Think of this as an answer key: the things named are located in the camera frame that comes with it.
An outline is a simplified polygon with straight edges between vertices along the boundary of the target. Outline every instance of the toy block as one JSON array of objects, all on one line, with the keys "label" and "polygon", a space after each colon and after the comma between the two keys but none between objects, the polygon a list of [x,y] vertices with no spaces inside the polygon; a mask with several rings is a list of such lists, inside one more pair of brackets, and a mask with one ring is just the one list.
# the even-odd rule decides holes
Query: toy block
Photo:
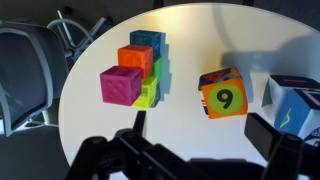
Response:
[{"label": "toy block", "polygon": [[113,66],[100,74],[103,102],[131,106],[141,94],[141,69]]},{"label": "toy block", "polygon": [[142,79],[152,72],[152,48],[128,45],[118,49],[118,65],[142,69]]},{"label": "toy block", "polygon": [[320,89],[291,89],[280,105],[274,126],[299,136],[310,145],[320,145]]},{"label": "toy block", "polygon": [[161,33],[154,31],[137,30],[130,33],[130,44],[150,46],[153,48],[153,60],[160,57]]},{"label": "toy block", "polygon": [[136,102],[133,103],[134,107],[149,108],[156,97],[157,78],[150,76],[142,81],[142,91]]},{"label": "toy block", "polygon": [[236,68],[223,69],[200,77],[205,111],[210,119],[246,114],[248,103],[243,80]]},{"label": "toy block", "polygon": [[160,82],[162,76],[162,59],[159,57],[156,61],[153,62],[152,72],[150,76],[157,78],[157,83]]},{"label": "toy block", "polygon": [[320,84],[305,77],[270,75],[261,105],[270,121],[274,122],[286,93],[293,88],[320,89]]},{"label": "toy block", "polygon": [[158,105],[160,98],[161,98],[160,83],[158,83],[156,88],[156,97],[150,107],[155,108]]}]

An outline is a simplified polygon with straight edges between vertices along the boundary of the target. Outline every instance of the green cube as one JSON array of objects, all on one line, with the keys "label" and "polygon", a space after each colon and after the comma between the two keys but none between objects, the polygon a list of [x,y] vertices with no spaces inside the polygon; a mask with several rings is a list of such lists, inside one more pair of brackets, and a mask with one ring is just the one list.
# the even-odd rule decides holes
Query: green cube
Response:
[{"label": "green cube", "polygon": [[157,78],[157,83],[161,80],[162,76],[162,59],[159,57],[157,60],[153,62],[152,73],[150,76],[154,76]]},{"label": "green cube", "polygon": [[142,81],[141,95],[133,103],[137,108],[149,108],[156,97],[157,91],[157,78],[149,76]]}]

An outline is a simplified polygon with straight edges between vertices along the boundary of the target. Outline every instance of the orange face of cube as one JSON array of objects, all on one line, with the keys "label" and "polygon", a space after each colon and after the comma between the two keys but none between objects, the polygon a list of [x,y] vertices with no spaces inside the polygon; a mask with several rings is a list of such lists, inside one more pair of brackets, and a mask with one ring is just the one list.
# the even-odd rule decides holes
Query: orange face of cube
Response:
[{"label": "orange face of cube", "polygon": [[242,78],[202,86],[210,119],[242,115],[248,111],[248,102]]},{"label": "orange face of cube", "polygon": [[152,72],[152,47],[128,45],[118,49],[118,65],[141,68],[142,79]]}]

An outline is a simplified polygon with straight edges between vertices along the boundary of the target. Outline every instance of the magenta cube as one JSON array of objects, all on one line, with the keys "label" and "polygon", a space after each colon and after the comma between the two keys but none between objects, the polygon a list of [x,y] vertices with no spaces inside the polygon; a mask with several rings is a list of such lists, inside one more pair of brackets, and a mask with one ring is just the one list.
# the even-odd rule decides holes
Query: magenta cube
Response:
[{"label": "magenta cube", "polygon": [[103,102],[131,106],[141,94],[141,69],[113,66],[100,74]]}]

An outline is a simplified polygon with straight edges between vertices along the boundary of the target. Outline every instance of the dark floor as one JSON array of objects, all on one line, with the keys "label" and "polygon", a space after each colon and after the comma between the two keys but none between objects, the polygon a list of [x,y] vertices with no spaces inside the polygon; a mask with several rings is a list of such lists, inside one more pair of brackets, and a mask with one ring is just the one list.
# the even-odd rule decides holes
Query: dark floor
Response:
[{"label": "dark floor", "polygon": [[[164,0],[165,6],[191,2],[225,2],[241,4],[242,0]],[[100,17],[111,16],[114,25],[153,9],[151,0],[0,0],[0,19],[32,19],[46,26],[57,18],[56,10],[73,9],[73,18],[90,27]],[[255,0],[255,7],[291,17],[320,30],[320,1]],[[68,164],[63,154],[57,128],[42,127],[0,136],[0,179],[64,179]]]}]

